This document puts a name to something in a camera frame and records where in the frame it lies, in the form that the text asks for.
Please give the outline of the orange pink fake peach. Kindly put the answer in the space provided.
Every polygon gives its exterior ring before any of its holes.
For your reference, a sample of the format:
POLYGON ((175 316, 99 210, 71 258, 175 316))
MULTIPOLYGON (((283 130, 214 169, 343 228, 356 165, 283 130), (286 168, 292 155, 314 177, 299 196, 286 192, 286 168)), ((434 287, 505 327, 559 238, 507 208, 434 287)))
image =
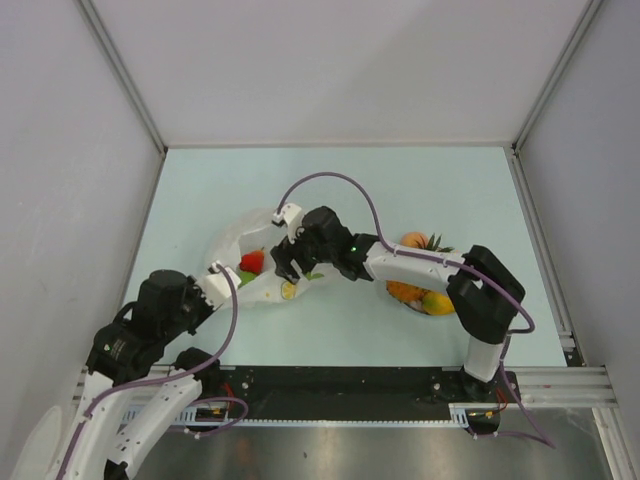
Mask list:
POLYGON ((416 249, 426 249, 429 238, 422 232, 408 232, 401 238, 401 244, 416 249))

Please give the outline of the orange fake pineapple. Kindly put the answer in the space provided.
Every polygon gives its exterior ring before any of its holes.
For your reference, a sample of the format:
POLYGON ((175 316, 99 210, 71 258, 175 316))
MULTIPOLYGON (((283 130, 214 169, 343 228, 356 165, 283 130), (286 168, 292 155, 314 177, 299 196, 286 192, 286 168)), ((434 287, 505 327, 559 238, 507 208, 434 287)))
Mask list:
MULTIPOLYGON (((452 252, 454 250, 453 247, 445 247, 440 245, 441 236, 436 236, 435 234, 433 234, 428 238, 429 238, 428 246, 426 249, 423 249, 423 250, 443 252, 443 253, 452 252)), ((418 300, 422 298, 427 291, 429 291, 421 287, 417 287, 417 286, 413 286, 413 285, 409 285, 401 282, 394 282, 394 281, 387 281, 386 289, 387 289, 387 292, 398 301, 418 300)))

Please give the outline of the white plastic bag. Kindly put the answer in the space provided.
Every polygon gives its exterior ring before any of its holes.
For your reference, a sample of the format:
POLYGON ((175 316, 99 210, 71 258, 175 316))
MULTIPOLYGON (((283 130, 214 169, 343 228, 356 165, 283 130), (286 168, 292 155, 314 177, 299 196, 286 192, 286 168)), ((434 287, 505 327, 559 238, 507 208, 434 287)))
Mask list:
POLYGON ((217 262, 238 273, 238 265, 244 254, 257 249, 264 250, 262 273, 242 288, 238 287, 238 304, 241 306, 286 303, 310 289, 324 287, 339 279, 338 272, 326 264, 316 266, 297 284, 277 276, 270 250, 283 239, 286 230, 273 225, 272 216, 273 212, 268 208, 254 209, 244 214, 214 240, 205 257, 208 267, 217 262))

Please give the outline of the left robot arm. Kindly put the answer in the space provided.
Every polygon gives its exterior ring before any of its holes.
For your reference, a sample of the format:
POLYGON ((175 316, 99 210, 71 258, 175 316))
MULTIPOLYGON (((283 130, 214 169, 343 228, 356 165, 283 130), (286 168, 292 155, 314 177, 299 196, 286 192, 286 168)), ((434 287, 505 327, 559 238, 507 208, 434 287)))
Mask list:
POLYGON ((197 328, 226 301, 237 300, 239 277, 214 264, 197 280, 157 270, 95 335, 71 431, 49 479, 132 479, 176 417, 223 387, 217 354, 191 347, 169 376, 151 374, 165 348, 197 328))

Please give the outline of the orange green fake papaya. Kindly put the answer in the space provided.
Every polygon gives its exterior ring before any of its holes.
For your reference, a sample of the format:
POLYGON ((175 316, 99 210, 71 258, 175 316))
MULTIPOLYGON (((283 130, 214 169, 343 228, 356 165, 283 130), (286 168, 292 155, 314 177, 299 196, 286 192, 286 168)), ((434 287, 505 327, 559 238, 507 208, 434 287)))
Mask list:
POLYGON ((431 316, 451 315, 455 307, 450 298, 434 291, 427 291, 422 298, 422 310, 431 316))

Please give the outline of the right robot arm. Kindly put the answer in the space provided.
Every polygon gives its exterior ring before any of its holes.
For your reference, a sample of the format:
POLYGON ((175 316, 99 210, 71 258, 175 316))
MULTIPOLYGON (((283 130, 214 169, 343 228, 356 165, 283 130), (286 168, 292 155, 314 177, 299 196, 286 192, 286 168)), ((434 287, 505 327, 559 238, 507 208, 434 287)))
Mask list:
POLYGON ((277 276, 292 284, 329 265, 350 281, 395 281, 446 295, 469 335, 461 388, 473 401, 497 389, 496 373, 511 323, 526 291, 486 247, 467 253, 428 252, 354 234, 326 206, 286 204, 272 216, 286 236, 271 249, 277 276))

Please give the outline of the green fake fruit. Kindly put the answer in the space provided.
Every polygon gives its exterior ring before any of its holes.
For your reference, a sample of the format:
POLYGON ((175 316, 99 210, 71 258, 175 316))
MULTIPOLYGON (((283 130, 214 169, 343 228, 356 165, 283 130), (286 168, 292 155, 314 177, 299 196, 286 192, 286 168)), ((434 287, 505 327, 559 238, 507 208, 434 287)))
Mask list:
POLYGON ((253 272, 245 272, 240 270, 237 273, 239 279, 240 279, 240 283, 238 285, 239 288, 242 288, 243 286, 247 285, 248 283, 252 282, 253 280, 256 279, 257 275, 254 274, 253 272))

